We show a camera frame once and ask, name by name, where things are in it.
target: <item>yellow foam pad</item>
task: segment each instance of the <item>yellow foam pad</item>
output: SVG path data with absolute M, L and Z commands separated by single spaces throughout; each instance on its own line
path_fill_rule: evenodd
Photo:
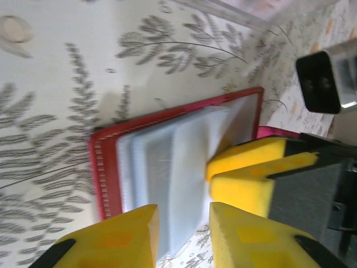
M 216 174 L 210 184 L 210 195 L 214 201 L 267 217 L 275 184 L 267 176 L 313 165 L 317 159 L 316 154 L 303 152 Z
M 154 268 L 159 239 L 157 205 L 146 205 L 71 233 L 76 243 L 55 268 Z
M 218 173 L 282 158 L 285 145 L 286 138 L 267 137 L 229 148 L 208 163 L 206 180 L 210 182 Z
M 215 268 L 318 268 L 293 239 L 309 234 L 230 205 L 210 206 Z

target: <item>pink object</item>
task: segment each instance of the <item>pink object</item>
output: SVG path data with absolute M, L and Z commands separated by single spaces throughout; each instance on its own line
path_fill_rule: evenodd
M 268 126 L 259 126 L 257 138 L 264 138 L 271 135 L 283 136 L 283 137 L 291 137 L 291 138 L 299 138 L 300 133 L 292 132 L 289 130 L 283 130 L 277 127 L 268 127 Z

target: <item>gray camera housing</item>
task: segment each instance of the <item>gray camera housing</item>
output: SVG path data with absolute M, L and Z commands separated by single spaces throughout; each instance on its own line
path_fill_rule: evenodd
M 296 70 L 310 112 L 357 109 L 357 39 L 299 58 Z

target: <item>black camera lens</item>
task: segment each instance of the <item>black camera lens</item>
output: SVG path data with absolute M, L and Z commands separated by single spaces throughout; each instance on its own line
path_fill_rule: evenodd
M 326 77 L 321 77 L 319 80 L 319 86 L 324 92 L 328 92 L 332 89 L 332 84 L 330 80 Z
M 337 114 L 341 104 L 330 58 L 318 52 L 296 61 L 305 106 L 310 112 Z
M 302 86 L 304 87 L 304 89 L 309 92 L 309 93 L 312 93 L 313 90 L 314 90 L 314 87 L 313 87 L 313 82 L 309 79 L 306 79 L 302 82 Z

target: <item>patterned tablecloth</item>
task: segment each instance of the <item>patterned tablecloth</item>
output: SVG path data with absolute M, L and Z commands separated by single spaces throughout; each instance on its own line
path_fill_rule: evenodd
M 295 59 L 356 36 L 341 0 L 268 31 L 164 0 L 0 0 L 0 267 L 26 267 L 98 221 L 95 126 L 260 85 L 261 125 L 326 135 Z M 209 228 L 158 267 L 213 267 Z

